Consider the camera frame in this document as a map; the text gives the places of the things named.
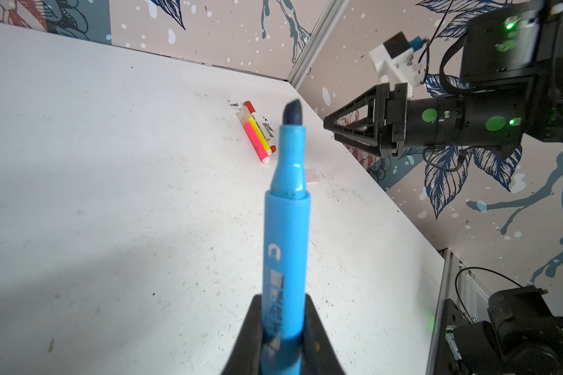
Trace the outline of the blue highlighter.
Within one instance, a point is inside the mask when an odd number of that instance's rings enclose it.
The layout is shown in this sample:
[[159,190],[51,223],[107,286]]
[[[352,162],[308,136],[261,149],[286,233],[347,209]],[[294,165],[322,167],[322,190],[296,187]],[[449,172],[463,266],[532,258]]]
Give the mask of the blue highlighter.
[[286,105],[278,163],[264,203],[261,373],[298,374],[302,359],[311,196],[302,105]]

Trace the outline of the pink highlighter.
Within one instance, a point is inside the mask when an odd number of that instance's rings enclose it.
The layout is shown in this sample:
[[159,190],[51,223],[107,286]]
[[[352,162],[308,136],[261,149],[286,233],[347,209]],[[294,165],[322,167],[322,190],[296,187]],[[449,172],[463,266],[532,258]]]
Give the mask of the pink highlighter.
[[244,112],[238,112],[237,117],[239,118],[241,125],[243,126],[250,142],[255,149],[255,152],[259,160],[263,164],[267,164],[270,161],[270,156],[264,147],[264,142],[262,141],[263,136],[257,131],[256,122],[252,117],[247,117]]

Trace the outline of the yellow highlighter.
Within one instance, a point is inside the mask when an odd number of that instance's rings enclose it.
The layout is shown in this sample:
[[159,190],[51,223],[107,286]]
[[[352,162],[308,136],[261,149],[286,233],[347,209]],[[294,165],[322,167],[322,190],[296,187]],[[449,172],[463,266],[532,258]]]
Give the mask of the yellow highlighter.
[[271,147],[267,143],[266,138],[264,137],[261,129],[257,125],[256,120],[253,117],[253,114],[249,111],[249,109],[246,106],[242,107],[242,112],[246,116],[246,118],[247,118],[249,124],[252,126],[253,130],[255,131],[257,137],[259,138],[259,140],[261,142],[261,145],[263,145],[263,147],[264,147],[264,150],[270,156],[272,154]]

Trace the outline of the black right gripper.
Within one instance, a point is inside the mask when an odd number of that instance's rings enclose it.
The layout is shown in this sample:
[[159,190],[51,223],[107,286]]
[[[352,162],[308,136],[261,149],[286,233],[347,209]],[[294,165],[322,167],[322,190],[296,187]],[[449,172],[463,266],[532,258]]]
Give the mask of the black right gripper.
[[[378,84],[324,119],[337,142],[378,157],[397,157],[406,138],[408,83]],[[348,136],[375,136],[364,142]]]

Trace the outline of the white red whiteboard marker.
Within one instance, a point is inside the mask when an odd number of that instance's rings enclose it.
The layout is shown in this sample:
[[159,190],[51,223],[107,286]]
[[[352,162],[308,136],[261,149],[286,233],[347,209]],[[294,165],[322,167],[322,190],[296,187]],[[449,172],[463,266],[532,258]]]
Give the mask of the white red whiteboard marker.
[[261,134],[264,136],[264,140],[268,143],[271,152],[272,153],[276,153],[277,151],[277,147],[275,144],[275,136],[273,134],[273,130],[271,128],[271,126],[264,122],[264,118],[263,119],[259,119],[256,110],[253,107],[253,104],[251,103],[251,101],[245,101],[244,102],[244,106],[246,108],[246,112],[247,114],[254,119],[256,125],[258,126]]

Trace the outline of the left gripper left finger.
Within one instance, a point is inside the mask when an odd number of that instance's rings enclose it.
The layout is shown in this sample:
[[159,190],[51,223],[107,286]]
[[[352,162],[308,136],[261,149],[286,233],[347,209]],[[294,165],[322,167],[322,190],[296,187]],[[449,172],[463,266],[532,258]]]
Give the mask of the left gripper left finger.
[[259,375],[261,373],[263,340],[261,306],[261,295],[253,296],[231,355],[221,372],[222,375]]

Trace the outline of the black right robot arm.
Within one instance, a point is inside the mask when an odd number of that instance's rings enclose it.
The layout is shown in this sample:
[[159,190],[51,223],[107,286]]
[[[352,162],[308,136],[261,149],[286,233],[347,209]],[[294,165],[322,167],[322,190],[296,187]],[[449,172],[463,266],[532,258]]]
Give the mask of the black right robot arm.
[[419,148],[424,159],[455,147],[507,159],[529,135],[563,144],[563,1],[506,5],[468,18],[442,64],[461,56],[460,77],[436,75],[442,94],[414,99],[430,77],[431,40],[398,33],[369,56],[381,84],[325,117],[338,142],[389,158]]

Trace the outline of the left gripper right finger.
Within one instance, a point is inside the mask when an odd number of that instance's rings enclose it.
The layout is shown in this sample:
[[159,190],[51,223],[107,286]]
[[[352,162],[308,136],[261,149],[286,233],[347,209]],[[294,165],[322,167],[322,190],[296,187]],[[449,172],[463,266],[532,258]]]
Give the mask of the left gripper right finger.
[[302,374],[344,375],[312,298],[306,294],[303,325]]

